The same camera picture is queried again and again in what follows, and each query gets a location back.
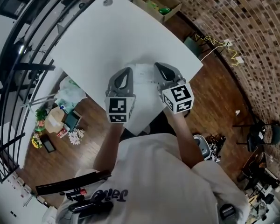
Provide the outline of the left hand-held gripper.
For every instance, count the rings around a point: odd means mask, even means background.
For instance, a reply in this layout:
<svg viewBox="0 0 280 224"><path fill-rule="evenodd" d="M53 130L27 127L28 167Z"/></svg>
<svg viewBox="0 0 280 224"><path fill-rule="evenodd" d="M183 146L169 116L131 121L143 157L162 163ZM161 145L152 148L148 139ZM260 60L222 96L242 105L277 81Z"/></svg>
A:
<svg viewBox="0 0 280 224"><path fill-rule="evenodd" d="M109 122L127 123L136 100L132 68L126 67L115 73L109 80L105 94L105 110Z"/></svg>

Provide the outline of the person's left forearm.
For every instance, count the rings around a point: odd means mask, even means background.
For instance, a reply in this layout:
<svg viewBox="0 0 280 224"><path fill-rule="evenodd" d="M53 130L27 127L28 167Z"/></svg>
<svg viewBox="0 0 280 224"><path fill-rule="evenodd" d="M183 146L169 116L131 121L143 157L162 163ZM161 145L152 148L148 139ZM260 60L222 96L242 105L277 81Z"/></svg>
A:
<svg viewBox="0 0 280 224"><path fill-rule="evenodd" d="M107 135L100 147L100 150L94 160L93 169L96 171L108 170L112 172L114 169L120 137L123 132L123 124L112 123Z"/></svg>

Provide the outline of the person's right forearm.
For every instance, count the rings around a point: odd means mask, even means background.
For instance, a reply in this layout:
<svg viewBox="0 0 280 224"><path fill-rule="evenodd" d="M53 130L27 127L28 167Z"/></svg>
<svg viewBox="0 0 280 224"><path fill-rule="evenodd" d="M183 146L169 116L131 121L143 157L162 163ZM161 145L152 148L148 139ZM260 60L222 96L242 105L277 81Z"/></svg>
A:
<svg viewBox="0 0 280 224"><path fill-rule="evenodd" d="M165 108L164 112L173 125L182 162L189 168L193 168L196 164L204 161L202 152L194 140L184 115L182 113L174 114L169 108Z"/></svg>

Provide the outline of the teal book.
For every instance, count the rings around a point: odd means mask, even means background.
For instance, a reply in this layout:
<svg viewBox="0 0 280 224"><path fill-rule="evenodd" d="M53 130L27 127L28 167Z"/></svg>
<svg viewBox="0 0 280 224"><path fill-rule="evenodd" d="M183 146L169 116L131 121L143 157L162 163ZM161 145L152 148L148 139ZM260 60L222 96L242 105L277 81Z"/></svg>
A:
<svg viewBox="0 0 280 224"><path fill-rule="evenodd" d="M68 127L68 131L72 132L72 130L79 124L82 116L77 113L75 110L71 111L66 119L64 124Z"/></svg>

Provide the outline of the dark flat case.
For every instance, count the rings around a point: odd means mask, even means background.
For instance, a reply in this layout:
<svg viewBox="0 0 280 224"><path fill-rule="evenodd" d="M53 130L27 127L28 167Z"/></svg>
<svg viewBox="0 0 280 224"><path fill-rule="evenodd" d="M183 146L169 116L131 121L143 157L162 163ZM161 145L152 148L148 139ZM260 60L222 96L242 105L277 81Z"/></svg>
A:
<svg viewBox="0 0 280 224"><path fill-rule="evenodd" d="M184 41L184 45L196 56L199 57L202 53L201 47L190 37Z"/></svg>

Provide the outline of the white flower bunch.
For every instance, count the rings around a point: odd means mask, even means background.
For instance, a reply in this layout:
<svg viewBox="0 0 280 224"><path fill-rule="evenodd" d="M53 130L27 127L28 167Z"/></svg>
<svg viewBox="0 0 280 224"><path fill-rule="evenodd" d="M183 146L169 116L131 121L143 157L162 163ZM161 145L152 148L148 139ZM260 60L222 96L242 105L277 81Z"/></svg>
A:
<svg viewBox="0 0 280 224"><path fill-rule="evenodd" d="M84 130L74 128L72 132L68 133L68 137L71 144L79 145L81 143L81 139L84 137Z"/></svg>

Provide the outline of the red box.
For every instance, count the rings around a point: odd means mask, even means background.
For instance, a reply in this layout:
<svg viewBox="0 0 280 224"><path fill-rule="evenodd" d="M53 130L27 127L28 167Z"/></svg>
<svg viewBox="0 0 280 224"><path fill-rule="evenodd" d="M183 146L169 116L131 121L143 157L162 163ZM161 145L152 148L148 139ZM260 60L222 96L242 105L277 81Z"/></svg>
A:
<svg viewBox="0 0 280 224"><path fill-rule="evenodd" d="M68 133L68 130L66 128L62 128L58 133L57 133L57 137L62 139L66 134Z"/></svg>

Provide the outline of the white table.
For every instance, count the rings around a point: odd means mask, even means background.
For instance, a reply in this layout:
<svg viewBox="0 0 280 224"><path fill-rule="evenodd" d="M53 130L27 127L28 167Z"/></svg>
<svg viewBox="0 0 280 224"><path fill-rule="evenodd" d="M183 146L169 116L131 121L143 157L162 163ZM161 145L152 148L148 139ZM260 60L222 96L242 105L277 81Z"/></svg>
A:
<svg viewBox="0 0 280 224"><path fill-rule="evenodd" d="M96 0L65 31L51 52L60 67L98 105L105 106L109 79L126 66L167 63L187 80L200 60L172 32L128 0ZM135 84L135 107L125 125L142 132L165 108L155 84Z"/></svg>

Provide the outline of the small brown cardboard box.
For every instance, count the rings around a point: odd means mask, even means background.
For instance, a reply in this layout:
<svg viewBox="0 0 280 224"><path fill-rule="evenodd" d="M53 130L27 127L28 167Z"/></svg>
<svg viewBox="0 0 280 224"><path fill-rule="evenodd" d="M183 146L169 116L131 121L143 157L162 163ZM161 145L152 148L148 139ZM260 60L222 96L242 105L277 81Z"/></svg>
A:
<svg viewBox="0 0 280 224"><path fill-rule="evenodd" d="M59 107L53 108L45 119L45 129L48 133L58 133L63 128L64 111Z"/></svg>

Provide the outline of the black bag white print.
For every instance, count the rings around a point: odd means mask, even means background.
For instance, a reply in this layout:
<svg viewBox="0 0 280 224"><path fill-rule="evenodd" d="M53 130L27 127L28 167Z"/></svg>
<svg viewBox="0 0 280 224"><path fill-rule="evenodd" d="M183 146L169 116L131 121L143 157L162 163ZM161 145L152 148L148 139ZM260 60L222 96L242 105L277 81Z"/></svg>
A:
<svg viewBox="0 0 280 224"><path fill-rule="evenodd" d="M247 135L247 148L249 152L254 152L258 145L263 144L263 130L263 126L250 126L249 133Z"/></svg>

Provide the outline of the large open cardboard box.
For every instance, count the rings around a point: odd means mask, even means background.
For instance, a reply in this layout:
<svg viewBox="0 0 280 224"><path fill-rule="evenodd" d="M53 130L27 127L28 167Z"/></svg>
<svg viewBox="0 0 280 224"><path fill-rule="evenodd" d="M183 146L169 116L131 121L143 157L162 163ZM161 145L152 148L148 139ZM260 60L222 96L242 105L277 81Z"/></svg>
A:
<svg viewBox="0 0 280 224"><path fill-rule="evenodd" d="M182 6L179 0L133 0L133 4L140 7L160 23L170 19Z"/></svg>

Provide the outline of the yellow sunflower bunch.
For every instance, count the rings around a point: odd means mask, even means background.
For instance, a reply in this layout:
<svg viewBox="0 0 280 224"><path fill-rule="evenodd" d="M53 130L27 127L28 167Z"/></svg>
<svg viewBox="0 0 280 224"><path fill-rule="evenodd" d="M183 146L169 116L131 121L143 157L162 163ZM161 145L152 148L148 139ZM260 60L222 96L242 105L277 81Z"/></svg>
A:
<svg viewBox="0 0 280 224"><path fill-rule="evenodd" d="M37 149L42 148L42 142L39 138L39 135L36 133L32 136L31 143Z"/></svg>

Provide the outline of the black chest-mounted bar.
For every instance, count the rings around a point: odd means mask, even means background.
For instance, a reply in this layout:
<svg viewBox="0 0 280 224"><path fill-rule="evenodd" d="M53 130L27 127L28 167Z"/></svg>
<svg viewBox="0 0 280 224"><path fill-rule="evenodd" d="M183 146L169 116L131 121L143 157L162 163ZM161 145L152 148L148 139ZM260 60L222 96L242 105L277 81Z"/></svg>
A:
<svg viewBox="0 0 280 224"><path fill-rule="evenodd" d="M92 172L86 175L82 175L79 177L71 178L60 182L39 185L36 186L35 188L39 196L51 195L55 193L78 189L99 182L101 180L107 179L109 177L111 177L111 172L105 170L102 172Z"/></svg>

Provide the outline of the black folding chair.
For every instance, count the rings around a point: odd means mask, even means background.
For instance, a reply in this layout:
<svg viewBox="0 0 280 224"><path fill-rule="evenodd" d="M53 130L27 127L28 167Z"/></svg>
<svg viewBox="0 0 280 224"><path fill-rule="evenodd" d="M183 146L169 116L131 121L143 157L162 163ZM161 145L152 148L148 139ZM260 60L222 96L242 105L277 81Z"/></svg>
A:
<svg viewBox="0 0 280 224"><path fill-rule="evenodd" d="M263 130L263 136L264 136L263 144L262 145L258 145L257 148L259 146L263 146L263 145L277 145L280 142L280 124L278 122L266 124L266 123L264 123L262 121L259 121L258 123L251 124L251 125L233 125L232 127L241 127L241 130L242 130L244 127L250 128L250 126L253 126L253 125L263 126L264 127L264 130ZM270 127L270 129L272 131L271 141L268 142L268 143L264 141L265 134L266 134L266 127ZM237 145L247 145L247 141L246 141L246 143L237 142L236 144Z"/></svg>

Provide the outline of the cluttered work desk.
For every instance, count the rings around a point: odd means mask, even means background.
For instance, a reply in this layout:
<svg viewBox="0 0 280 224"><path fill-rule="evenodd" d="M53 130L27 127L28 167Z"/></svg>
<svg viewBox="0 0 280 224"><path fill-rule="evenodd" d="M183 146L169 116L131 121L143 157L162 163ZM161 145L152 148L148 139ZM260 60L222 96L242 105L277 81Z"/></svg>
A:
<svg viewBox="0 0 280 224"><path fill-rule="evenodd" d="M0 183L0 224L55 224L56 208L39 202L28 185L10 177Z"/></svg>

